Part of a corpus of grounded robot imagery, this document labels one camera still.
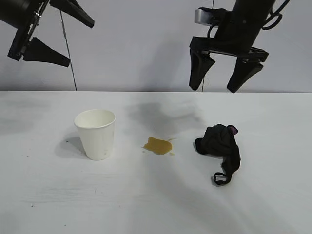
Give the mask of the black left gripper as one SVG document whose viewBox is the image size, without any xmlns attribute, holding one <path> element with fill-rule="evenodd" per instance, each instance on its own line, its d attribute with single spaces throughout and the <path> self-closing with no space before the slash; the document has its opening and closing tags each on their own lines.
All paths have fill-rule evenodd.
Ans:
<svg viewBox="0 0 312 234">
<path fill-rule="evenodd" d="M 23 56 L 24 61 L 45 62 L 63 67 L 70 65 L 68 57 L 53 50 L 37 37 L 33 37 L 30 41 L 48 3 L 48 0 L 7 1 L 7 24 L 17 29 L 8 57 L 20 60 Z M 50 0 L 50 5 L 76 18 L 89 28 L 94 27 L 95 21 L 76 0 Z"/>
</svg>

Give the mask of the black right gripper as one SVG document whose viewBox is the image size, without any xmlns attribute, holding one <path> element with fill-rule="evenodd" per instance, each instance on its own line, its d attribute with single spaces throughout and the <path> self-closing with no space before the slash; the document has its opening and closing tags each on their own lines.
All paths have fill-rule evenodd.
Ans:
<svg viewBox="0 0 312 234">
<path fill-rule="evenodd" d="M 260 72 L 268 52 L 253 43 L 269 11 L 195 11 L 195 23 L 209 26 L 207 36 L 193 37 L 190 44 L 191 74 L 189 86 L 196 91 L 208 70 L 215 64 L 210 53 L 237 57 L 227 89 L 236 93 L 252 76 Z"/>
</svg>

